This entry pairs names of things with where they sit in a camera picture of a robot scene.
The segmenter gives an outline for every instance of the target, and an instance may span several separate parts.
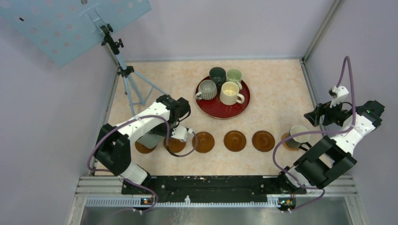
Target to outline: beige table surface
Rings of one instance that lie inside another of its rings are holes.
[[[215,146],[209,153],[193,152],[191,155],[178,158],[171,156],[163,147],[163,140],[149,154],[139,153],[134,143],[131,145],[131,157],[151,175],[274,175],[279,170],[272,162],[272,151],[259,152],[252,144],[256,131],[266,130],[280,141],[281,135],[293,125],[302,124],[309,130],[317,130],[303,117],[312,111],[313,105],[301,70],[299,60],[225,60],[225,61],[174,61],[174,62],[140,62],[132,64],[136,71],[142,73],[174,99],[184,97],[190,102],[191,116],[184,120],[182,126],[192,128],[196,133],[207,131],[215,139]],[[239,116],[229,120],[218,120],[205,115],[196,104],[194,91],[198,83],[212,67],[239,69],[243,80],[250,89],[251,99],[248,108]],[[140,78],[133,78],[143,96],[150,86]],[[154,90],[145,106],[135,106],[136,113],[150,106],[161,94]],[[131,118],[127,96],[124,94],[123,80],[119,78],[115,98],[112,104],[109,123],[111,125]],[[223,139],[231,130],[241,131],[247,139],[245,149],[231,152],[224,146]],[[321,138],[312,135],[310,143]],[[192,149],[192,137],[188,138],[183,154]],[[278,149],[276,159],[285,167],[292,165],[304,151],[290,151],[283,146]]]

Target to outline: gray floor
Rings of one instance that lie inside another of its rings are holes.
[[[298,199],[298,205],[308,199]],[[292,214],[271,208],[159,208],[140,216],[121,208],[88,207],[81,225],[352,225],[344,198],[323,198]]]

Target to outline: tripod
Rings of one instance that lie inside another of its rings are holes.
[[[104,46],[107,43],[109,44],[113,54],[115,55],[115,57],[117,58],[117,61],[119,62],[119,69],[120,72],[117,72],[118,75],[121,75],[123,77],[123,83],[124,83],[124,89],[125,89],[125,93],[127,94],[127,98],[129,99],[129,105],[130,105],[130,109],[131,109],[131,113],[133,116],[135,116],[135,112],[134,112],[134,106],[135,105],[145,105],[146,101],[148,100],[149,96],[151,95],[152,91],[154,89],[158,90],[160,93],[162,94],[166,94],[162,89],[160,89],[158,86],[156,86],[154,83],[152,83],[150,80],[148,80],[146,77],[144,77],[141,73],[139,73],[138,71],[134,71],[134,67],[133,66],[127,66],[123,57],[120,54],[119,51],[119,47],[123,48],[123,42],[121,39],[119,39],[119,42],[115,42],[113,40],[113,38],[111,37],[110,33],[113,32],[113,29],[111,27],[110,24],[107,24],[106,26],[103,25],[101,26],[101,30],[102,32],[104,32],[105,37],[104,40],[102,41],[101,45]],[[142,80],[144,80],[146,83],[148,83],[149,85],[151,85],[151,90],[148,93],[148,96],[144,99],[141,95],[141,93],[138,90],[137,85],[135,84],[133,77],[131,76],[131,73],[134,73],[135,75],[137,75],[139,78],[141,78]],[[133,100],[131,99],[131,92],[130,92],[130,88],[129,85],[131,86],[131,88],[133,88],[133,90],[135,91],[139,102],[133,103]]]

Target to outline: round coaster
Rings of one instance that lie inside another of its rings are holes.
[[[229,131],[224,136],[225,147],[233,152],[241,151],[246,146],[246,137],[242,132],[237,130]]]
[[[282,137],[281,137],[281,140],[285,139],[286,137],[287,137],[287,133],[284,133],[284,134],[282,135]],[[291,147],[287,146],[286,142],[284,142],[282,145],[283,145],[287,150],[290,150],[290,151],[298,151],[298,150],[300,150],[299,148],[294,149],[294,148],[291,148]]]
[[[200,153],[210,152],[214,147],[214,138],[208,132],[199,132],[196,134],[198,136],[198,145],[196,146],[196,151]],[[195,137],[192,138],[192,146],[195,146]]]
[[[136,146],[137,151],[140,152],[140,153],[142,153],[142,154],[151,153],[153,150],[156,149],[156,146],[153,147],[153,148],[151,148],[151,149],[149,149],[149,148],[145,147],[144,145],[142,145],[142,144],[139,143],[139,142],[135,142],[134,145]]]
[[[274,148],[275,138],[270,132],[260,130],[253,135],[252,143],[257,150],[268,152]]]
[[[181,142],[178,139],[174,139],[174,138],[169,138],[168,139],[168,148],[173,153],[181,152],[185,148],[185,145],[186,145],[185,142]],[[163,141],[163,146],[164,146],[165,149],[167,149],[166,148],[166,139],[164,139],[164,141]]]

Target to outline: light green mug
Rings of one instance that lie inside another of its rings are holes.
[[[230,69],[227,72],[227,81],[234,82],[238,85],[239,90],[242,89],[242,72],[237,69]]]

